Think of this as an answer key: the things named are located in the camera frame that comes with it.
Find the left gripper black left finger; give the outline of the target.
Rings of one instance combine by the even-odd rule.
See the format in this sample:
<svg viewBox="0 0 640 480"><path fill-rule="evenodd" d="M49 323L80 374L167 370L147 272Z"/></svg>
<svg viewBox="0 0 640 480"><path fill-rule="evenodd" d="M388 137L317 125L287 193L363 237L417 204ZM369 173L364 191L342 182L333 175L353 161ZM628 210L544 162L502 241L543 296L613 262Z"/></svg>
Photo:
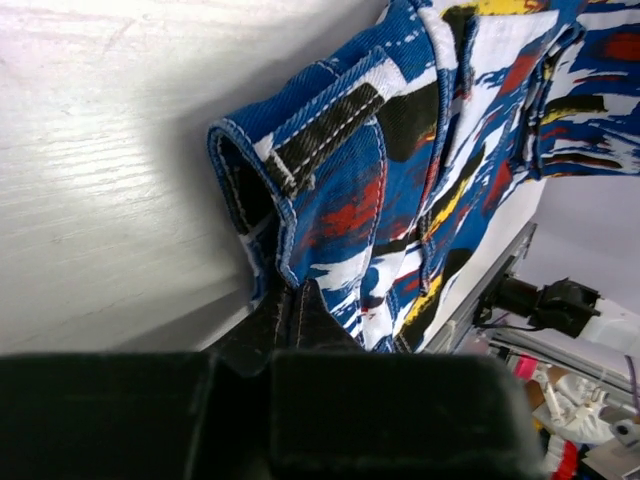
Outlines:
<svg viewBox="0 0 640 480"><path fill-rule="evenodd" d="M291 479L271 451L281 287L212 348L1 360L5 479Z"/></svg>

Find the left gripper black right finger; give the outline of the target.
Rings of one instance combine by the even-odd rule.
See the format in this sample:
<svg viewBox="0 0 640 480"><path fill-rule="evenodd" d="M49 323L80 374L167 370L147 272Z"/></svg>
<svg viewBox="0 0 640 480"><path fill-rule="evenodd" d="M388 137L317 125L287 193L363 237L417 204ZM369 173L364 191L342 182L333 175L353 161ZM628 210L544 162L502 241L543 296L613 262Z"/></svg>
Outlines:
<svg viewBox="0 0 640 480"><path fill-rule="evenodd" d="M278 479L541 479L522 387L499 360L362 351L313 281L270 367Z"/></svg>

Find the blue white red patterned trousers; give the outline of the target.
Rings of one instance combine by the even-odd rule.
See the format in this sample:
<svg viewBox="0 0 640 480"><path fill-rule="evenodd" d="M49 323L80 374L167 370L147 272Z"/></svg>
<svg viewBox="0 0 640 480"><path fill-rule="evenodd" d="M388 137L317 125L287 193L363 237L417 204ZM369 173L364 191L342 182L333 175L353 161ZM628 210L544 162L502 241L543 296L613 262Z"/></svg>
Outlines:
<svg viewBox="0 0 640 480"><path fill-rule="evenodd" d="M392 1L207 147L254 273L240 334L416 352L496 210L639 172L635 1Z"/></svg>

